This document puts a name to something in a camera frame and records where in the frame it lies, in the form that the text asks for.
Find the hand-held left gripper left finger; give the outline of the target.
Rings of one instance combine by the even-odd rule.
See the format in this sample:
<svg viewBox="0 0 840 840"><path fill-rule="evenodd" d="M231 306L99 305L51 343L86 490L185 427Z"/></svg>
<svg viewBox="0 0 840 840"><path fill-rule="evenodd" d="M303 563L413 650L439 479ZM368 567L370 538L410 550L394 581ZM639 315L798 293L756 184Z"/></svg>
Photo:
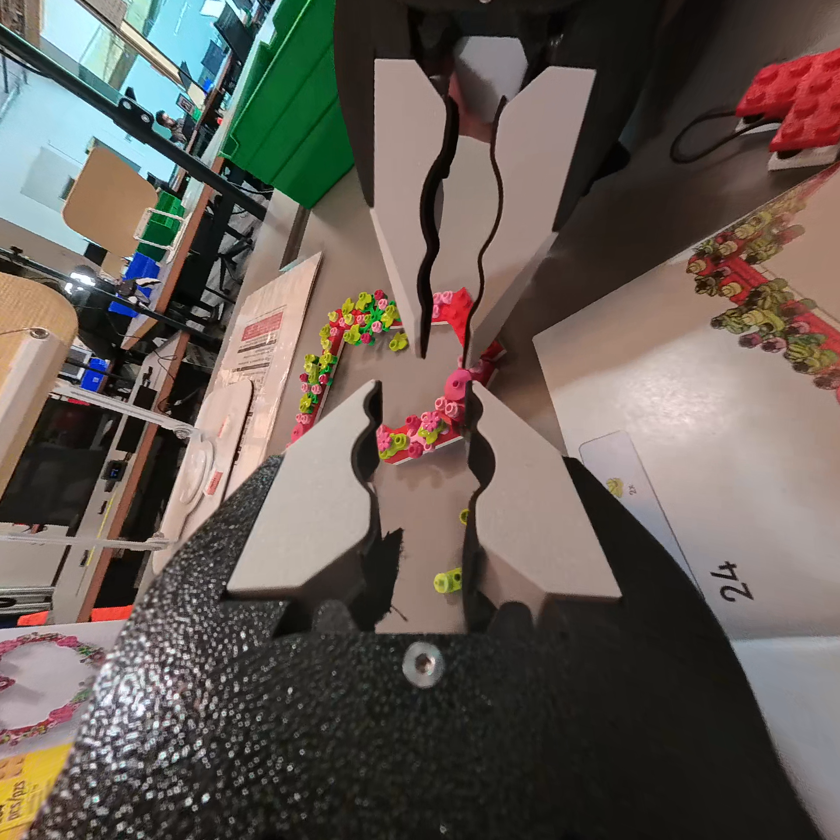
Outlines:
<svg viewBox="0 0 840 840"><path fill-rule="evenodd" d="M287 449L227 583L238 599L347 604L381 534L382 383L364 383Z"/></svg>

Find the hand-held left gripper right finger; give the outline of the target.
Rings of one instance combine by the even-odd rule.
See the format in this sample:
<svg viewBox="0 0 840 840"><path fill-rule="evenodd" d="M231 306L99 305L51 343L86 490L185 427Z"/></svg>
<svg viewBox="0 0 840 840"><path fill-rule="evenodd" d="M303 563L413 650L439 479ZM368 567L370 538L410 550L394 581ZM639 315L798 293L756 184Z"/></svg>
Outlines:
<svg viewBox="0 0 840 840"><path fill-rule="evenodd" d="M560 451L469 383L464 593L481 606L614 602L622 594Z"/></svg>

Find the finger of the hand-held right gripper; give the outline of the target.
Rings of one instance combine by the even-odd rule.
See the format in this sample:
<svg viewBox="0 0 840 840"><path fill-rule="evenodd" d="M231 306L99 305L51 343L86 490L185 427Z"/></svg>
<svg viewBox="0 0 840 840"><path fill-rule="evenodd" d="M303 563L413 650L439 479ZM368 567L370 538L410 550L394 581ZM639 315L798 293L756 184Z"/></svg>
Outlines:
<svg viewBox="0 0 840 840"><path fill-rule="evenodd" d="M554 220L595 77L594 69L548 66L512 100L500 100L490 142L498 209L479 250L465 366L497 337L556 238Z"/></svg>
<svg viewBox="0 0 840 840"><path fill-rule="evenodd" d="M374 230L409 343L425 358L439 252L440 186L459 132L455 101L412 59L374 60Z"/></svg>

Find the flowered red lego wreath section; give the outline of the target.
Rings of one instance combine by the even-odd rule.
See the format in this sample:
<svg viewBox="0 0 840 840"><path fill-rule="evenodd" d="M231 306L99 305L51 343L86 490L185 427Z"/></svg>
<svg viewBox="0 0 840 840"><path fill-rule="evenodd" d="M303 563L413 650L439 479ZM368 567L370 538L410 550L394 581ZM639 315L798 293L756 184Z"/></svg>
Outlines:
<svg viewBox="0 0 840 840"><path fill-rule="evenodd" d="M322 415L341 353L346 347L382 346L398 355L407 352L409 346L396 302L382 289L365 290L355 300L348 298L340 309L329 313L319 337L321 353L309 353L304 358L303 372L299 376L301 399L288 447L311 431ZM464 366L460 356L454 371L458 368L468 370L473 375L472 381L488 385L505 352L501 342L495 339L470 367Z"/></svg>

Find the lego instruction booklet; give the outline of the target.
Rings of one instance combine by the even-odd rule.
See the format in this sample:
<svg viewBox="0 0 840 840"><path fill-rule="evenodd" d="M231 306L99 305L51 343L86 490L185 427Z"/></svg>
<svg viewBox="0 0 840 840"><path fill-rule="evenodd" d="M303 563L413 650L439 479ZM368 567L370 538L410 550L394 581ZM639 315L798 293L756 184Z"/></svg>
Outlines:
<svg viewBox="0 0 840 840"><path fill-rule="evenodd" d="M838 164L533 343L569 455L704 595L838 838Z"/></svg>

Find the lego set box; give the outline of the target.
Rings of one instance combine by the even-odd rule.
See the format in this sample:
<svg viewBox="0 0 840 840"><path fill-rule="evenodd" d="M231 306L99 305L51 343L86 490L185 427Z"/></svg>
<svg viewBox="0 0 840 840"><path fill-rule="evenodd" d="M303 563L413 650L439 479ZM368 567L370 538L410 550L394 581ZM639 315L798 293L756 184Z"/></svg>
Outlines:
<svg viewBox="0 0 840 840"><path fill-rule="evenodd" d="M1 632L1 838L23 838L64 767L124 620Z"/></svg>

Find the green plastic bin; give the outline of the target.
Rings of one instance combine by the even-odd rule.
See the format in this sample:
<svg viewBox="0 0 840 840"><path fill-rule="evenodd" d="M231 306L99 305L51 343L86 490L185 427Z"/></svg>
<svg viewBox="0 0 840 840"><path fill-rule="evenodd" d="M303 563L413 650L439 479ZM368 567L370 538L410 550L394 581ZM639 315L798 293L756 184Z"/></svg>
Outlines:
<svg viewBox="0 0 840 840"><path fill-rule="evenodd" d="M335 78L334 9L334 1L279 3L220 150L309 209L354 166Z"/></svg>

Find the clear plastic bag with label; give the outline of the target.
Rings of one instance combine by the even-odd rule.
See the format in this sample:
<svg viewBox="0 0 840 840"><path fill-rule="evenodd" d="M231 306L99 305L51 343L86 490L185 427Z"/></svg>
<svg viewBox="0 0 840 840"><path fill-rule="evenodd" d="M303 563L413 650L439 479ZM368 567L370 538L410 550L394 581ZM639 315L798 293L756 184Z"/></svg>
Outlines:
<svg viewBox="0 0 840 840"><path fill-rule="evenodd" d="M221 386L250 382L240 458L262 459L297 351L323 253L298 259L251 293L239 310L217 373Z"/></svg>

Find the small green storage bin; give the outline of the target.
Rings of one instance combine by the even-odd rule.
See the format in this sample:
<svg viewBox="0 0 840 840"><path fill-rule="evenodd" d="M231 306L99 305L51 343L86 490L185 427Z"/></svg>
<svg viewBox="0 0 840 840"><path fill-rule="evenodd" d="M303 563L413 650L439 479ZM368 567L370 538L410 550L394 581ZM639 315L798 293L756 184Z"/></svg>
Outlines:
<svg viewBox="0 0 840 840"><path fill-rule="evenodd" d="M158 264L170 263L176 240L181 236L185 214L181 199L161 190L156 204L144 210L141 215L135 230L135 251Z"/></svg>

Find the wooden board stand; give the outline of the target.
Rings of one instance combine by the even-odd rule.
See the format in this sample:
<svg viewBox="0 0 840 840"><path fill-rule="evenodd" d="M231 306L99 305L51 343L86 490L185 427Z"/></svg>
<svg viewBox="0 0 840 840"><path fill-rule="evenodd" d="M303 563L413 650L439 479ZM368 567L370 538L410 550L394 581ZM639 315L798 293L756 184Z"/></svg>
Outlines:
<svg viewBox="0 0 840 840"><path fill-rule="evenodd" d="M205 402L196 427L166 415L88 392L58 377L72 340L77 316L67 300L32 280L2 274L2 388L1 449L2 492L17 467L26 467L15 486L17 506L2 507L2 523L50 525L49 514L70 492L87 494L98 480L104 452L60 445L39 445L33 458L24 457L25 445L47 403L60 409L105 419L121 414L145 424L171 430L188 440L187 483L175 489L176 500L188 511L202 497L223 499L238 441L251 402L249 381L229 385Z"/></svg>
<svg viewBox="0 0 840 840"><path fill-rule="evenodd" d="M110 150L92 149L80 170L61 216L73 231L109 253L129 258L143 213L153 208L158 192Z"/></svg>

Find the small blue storage bin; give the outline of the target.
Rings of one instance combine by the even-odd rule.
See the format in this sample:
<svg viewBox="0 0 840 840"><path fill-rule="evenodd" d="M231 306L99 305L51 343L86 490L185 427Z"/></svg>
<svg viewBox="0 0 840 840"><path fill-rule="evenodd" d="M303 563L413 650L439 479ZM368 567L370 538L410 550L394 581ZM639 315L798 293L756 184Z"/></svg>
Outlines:
<svg viewBox="0 0 840 840"><path fill-rule="evenodd" d="M133 295L142 306L148 307L155 289L160 285L160 270L158 263L151 257L136 252L122 276L115 280L113 293L120 295L123 286L133 283Z"/></svg>

